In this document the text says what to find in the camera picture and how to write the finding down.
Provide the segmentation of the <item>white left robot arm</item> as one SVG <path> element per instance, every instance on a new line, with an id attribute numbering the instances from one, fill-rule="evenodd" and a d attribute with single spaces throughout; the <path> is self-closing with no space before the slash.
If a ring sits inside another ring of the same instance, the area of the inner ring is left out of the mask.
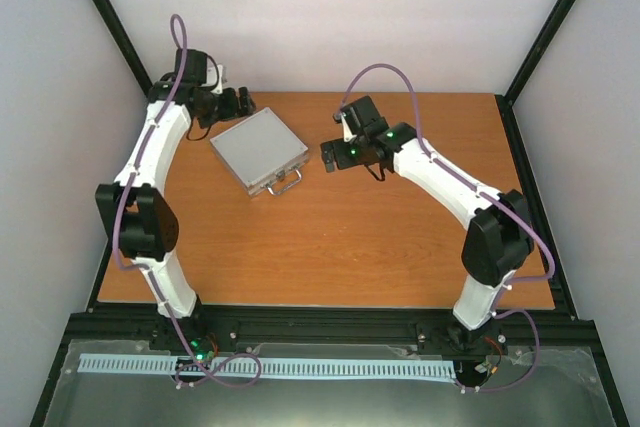
<path id="1" fill-rule="evenodd" d="M 178 319 L 172 335 L 186 349 L 206 342 L 208 325 L 192 315 L 198 296 L 176 253 L 179 223 L 164 196 L 166 179 L 180 142 L 193 126 L 209 130 L 255 110 L 247 88 L 226 86 L 223 68 L 212 56 L 177 49 L 174 71 L 148 93 L 145 121 L 125 166 L 113 182 L 95 192 L 112 259 L 119 270 L 142 274 L 159 313 Z"/>

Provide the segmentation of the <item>aluminium poker case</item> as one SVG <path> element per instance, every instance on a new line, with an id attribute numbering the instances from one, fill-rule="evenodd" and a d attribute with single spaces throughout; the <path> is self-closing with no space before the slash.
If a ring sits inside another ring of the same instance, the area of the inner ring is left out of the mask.
<path id="1" fill-rule="evenodd" d="M 309 161 L 309 147 L 269 107 L 210 140 L 211 146 L 242 185 L 255 197 L 267 191 L 277 197 L 298 185 Z"/>

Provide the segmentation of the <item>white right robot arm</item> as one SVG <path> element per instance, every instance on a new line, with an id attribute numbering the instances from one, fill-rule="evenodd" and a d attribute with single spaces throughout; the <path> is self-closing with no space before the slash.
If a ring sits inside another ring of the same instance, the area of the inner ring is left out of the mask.
<path id="1" fill-rule="evenodd" d="M 464 229 L 466 279 L 442 335 L 453 349 L 471 350 L 489 326 L 501 293 L 534 250 L 523 195 L 478 181 L 413 126 L 390 126 L 368 96 L 342 106 L 333 120 L 342 134 L 321 145 L 326 171 L 362 166 L 379 182 L 387 173 L 396 174 L 439 202 Z"/>

